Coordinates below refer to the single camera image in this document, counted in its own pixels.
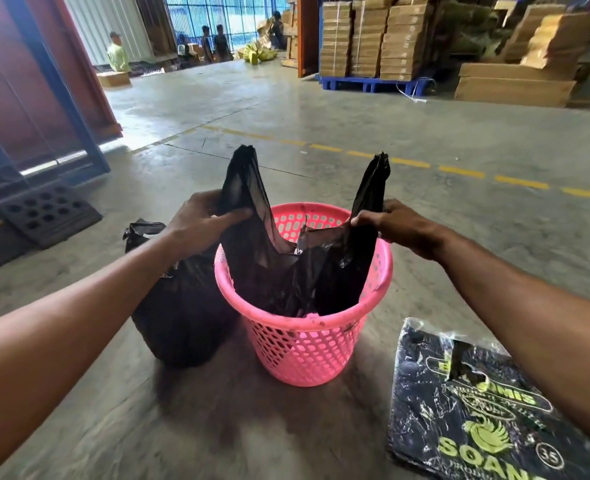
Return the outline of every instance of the black plastic bag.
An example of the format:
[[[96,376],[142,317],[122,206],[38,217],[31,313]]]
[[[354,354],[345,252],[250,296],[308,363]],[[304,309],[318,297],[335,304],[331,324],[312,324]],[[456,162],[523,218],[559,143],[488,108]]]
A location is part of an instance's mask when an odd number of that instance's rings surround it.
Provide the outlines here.
[[[511,357],[403,325],[387,449],[444,480],[590,479],[590,442],[524,377]]]
[[[388,156],[368,165],[352,207],[382,212]],[[335,228],[304,225],[297,244],[277,230],[252,146],[240,146],[228,166],[218,214],[249,208],[248,220],[221,237],[235,292],[251,305],[286,317],[329,315],[354,306],[363,290],[377,242],[373,226]]]
[[[124,233],[126,252],[166,226],[139,219]],[[219,292],[214,261],[219,243],[183,259],[157,280],[132,314],[135,327],[155,357],[171,367],[192,367],[211,359],[239,314]]]

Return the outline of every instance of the blue metal frame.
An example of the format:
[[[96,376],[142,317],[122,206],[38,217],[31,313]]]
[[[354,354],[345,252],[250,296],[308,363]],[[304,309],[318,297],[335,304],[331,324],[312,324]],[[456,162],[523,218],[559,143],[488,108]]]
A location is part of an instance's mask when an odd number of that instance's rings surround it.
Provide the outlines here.
[[[53,92],[53,95],[61,104],[75,133],[80,139],[83,148],[93,163],[102,171],[108,173],[111,167],[108,165],[104,154],[96,144],[91,129],[80,112],[75,99],[71,94],[66,82],[61,76],[59,68],[53,60],[51,51],[48,49],[44,37],[40,31],[33,14],[25,0],[3,0],[13,21],[15,22],[24,42],[33,54],[35,61],[40,67],[44,78]]]

